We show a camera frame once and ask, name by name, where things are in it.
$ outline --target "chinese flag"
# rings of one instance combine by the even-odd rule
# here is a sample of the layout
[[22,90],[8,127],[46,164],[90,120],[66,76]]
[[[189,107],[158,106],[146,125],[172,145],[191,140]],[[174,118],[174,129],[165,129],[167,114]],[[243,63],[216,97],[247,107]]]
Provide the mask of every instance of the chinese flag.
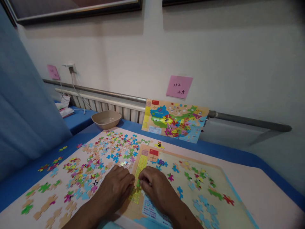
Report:
[[153,101],[152,101],[152,104],[153,104],[153,105],[159,105],[159,101],[158,101],[158,100],[153,100]]

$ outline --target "plastic basin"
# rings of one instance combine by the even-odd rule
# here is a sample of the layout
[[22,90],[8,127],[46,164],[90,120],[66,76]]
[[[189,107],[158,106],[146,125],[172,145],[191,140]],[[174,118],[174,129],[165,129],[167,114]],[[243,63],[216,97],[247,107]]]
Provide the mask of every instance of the plastic basin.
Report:
[[91,116],[92,121],[103,130],[115,127],[119,123],[121,117],[122,116],[118,112],[112,110],[99,112]]

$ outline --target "framed picture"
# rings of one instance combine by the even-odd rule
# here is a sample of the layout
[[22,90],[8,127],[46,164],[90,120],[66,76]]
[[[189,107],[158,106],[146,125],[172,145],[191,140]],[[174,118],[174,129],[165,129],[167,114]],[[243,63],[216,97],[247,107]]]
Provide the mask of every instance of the framed picture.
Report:
[[203,2],[208,0],[162,0],[162,6],[179,5],[194,2]]
[[6,3],[4,2],[4,0],[0,0],[0,3],[1,3],[1,5],[2,5],[4,11],[6,12],[7,17],[10,19],[12,25],[13,25],[14,27],[17,27],[16,22],[15,22],[13,16],[12,16],[12,14],[10,13],[9,8],[7,7]]
[[1,0],[21,25],[142,9],[143,0]]

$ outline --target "person's right hand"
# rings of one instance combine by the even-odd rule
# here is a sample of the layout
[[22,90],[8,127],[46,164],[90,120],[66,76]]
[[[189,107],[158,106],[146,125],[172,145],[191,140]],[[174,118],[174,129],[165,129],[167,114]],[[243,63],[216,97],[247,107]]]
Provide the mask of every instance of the person's right hand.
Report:
[[139,174],[140,185],[160,212],[170,215],[183,202],[166,176],[158,169],[147,166]]

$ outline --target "radiator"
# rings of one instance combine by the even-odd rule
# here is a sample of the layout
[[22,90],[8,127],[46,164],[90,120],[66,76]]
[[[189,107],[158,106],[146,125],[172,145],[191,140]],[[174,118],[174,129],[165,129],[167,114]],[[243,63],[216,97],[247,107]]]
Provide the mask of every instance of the radiator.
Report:
[[70,96],[74,105],[78,108],[85,108],[87,110],[91,110],[91,107],[92,110],[97,112],[114,110],[118,112],[125,120],[140,124],[143,123],[145,107],[80,93],[80,96],[83,97],[83,99],[90,105],[89,107],[87,103],[83,102],[81,97],[75,91],[69,91],[64,89],[61,90],[59,88],[55,88],[55,91],[59,92],[60,94],[65,93]]

